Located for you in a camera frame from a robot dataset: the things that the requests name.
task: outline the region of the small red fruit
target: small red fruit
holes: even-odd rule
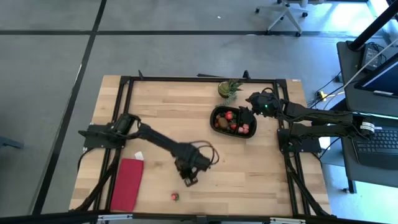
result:
[[[232,119],[232,113],[227,113],[226,115],[225,115],[225,119],[227,119],[227,120],[231,120]]]

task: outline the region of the black desk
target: black desk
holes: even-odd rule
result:
[[[391,53],[397,53],[398,50],[387,49],[386,52],[389,52],[389,54],[385,54],[386,57],[389,58],[392,56]],[[347,47],[346,42],[338,42],[337,53],[340,61],[343,82],[345,84],[358,71],[361,52],[353,52]],[[365,75],[365,73],[360,73],[353,81],[360,80]],[[343,108],[347,107],[350,111],[398,117],[397,98],[379,96],[370,91],[355,89],[354,83],[352,85],[348,85],[344,91],[346,98],[336,105],[336,109],[340,109],[340,106],[342,106]]]
[[[341,74],[344,83],[346,83],[358,71],[357,64],[359,63],[361,53],[348,49],[346,42],[338,42],[337,51]],[[359,74],[356,79],[360,79],[363,76],[364,74]],[[334,106],[334,110],[359,111],[398,117],[398,99],[396,98],[377,96],[369,91],[357,90],[354,89],[354,85],[349,85],[345,88],[345,95],[346,98]],[[394,119],[372,117],[372,121],[375,122],[376,126],[398,126],[398,120]],[[357,162],[354,155],[352,142],[349,139],[343,138],[342,146],[346,175],[351,193],[355,192],[352,180],[398,187],[398,170],[386,170],[361,165]]]

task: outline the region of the white cable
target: white cable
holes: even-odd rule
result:
[[[389,48],[389,47],[390,47],[392,44],[394,44],[397,40],[398,40],[398,38],[396,38],[396,40],[394,40],[391,44],[389,44],[386,48],[384,48],[384,49],[383,49],[382,51],[380,51],[376,56],[374,56],[370,61],[368,61],[368,62],[366,63],[366,65],[364,65],[361,69],[359,69],[358,72],[357,72],[350,80],[348,80],[348,82],[347,82],[345,85],[343,85],[343,89],[346,88],[346,87],[348,86],[348,84],[349,84],[351,81],[353,81],[354,78],[355,78],[358,74],[360,74],[364,68],[366,68],[366,66],[368,66],[375,58],[377,58],[380,54],[382,54],[383,51],[387,50],[387,48]],[[335,96],[333,96],[333,97],[326,103],[325,107],[323,107],[324,110],[325,110],[326,107],[329,105],[329,103],[332,101],[332,99],[334,99],[336,96],[337,96],[337,94],[336,94]]]

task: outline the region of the white tag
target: white tag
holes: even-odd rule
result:
[[[362,125],[365,125],[365,126],[369,126],[369,127],[374,128],[374,124],[369,123],[369,122],[362,122]]]
[[[141,151],[135,153],[135,157],[136,157],[136,159],[138,159],[138,160],[144,161],[144,155],[142,154]]]
[[[371,132],[374,132],[374,128],[369,127],[369,126],[361,125],[359,128],[361,128],[361,129],[367,129],[367,130],[369,130],[369,131],[371,131]]]

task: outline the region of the black bowl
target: black bowl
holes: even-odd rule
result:
[[[237,116],[236,116],[236,124],[237,124],[237,127],[236,127],[236,129],[234,130],[233,133],[229,133],[229,132],[226,132],[226,131],[222,131],[222,130],[220,130],[220,129],[217,129],[217,128],[214,126],[214,124],[216,123],[216,116],[217,116],[219,113],[226,113],[227,111],[232,111],[234,114],[237,115]],[[252,121],[252,123],[249,124],[249,133],[247,133],[247,134],[240,134],[240,133],[238,133],[238,128],[239,128],[241,125],[243,125],[243,124],[241,124],[241,110],[238,109],[238,108],[232,108],[232,107],[229,107],[229,106],[219,106],[219,107],[216,107],[216,108],[211,112],[211,115],[210,115],[210,126],[211,126],[211,128],[213,128],[213,130],[215,130],[216,132],[219,132],[219,133],[222,133],[222,134],[226,134],[226,135],[229,135],[229,136],[239,137],[239,138],[251,138],[251,137],[254,135],[254,133],[256,133],[256,129],[257,129],[257,120],[256,120],[256,118],[254,118],[254,120]]]

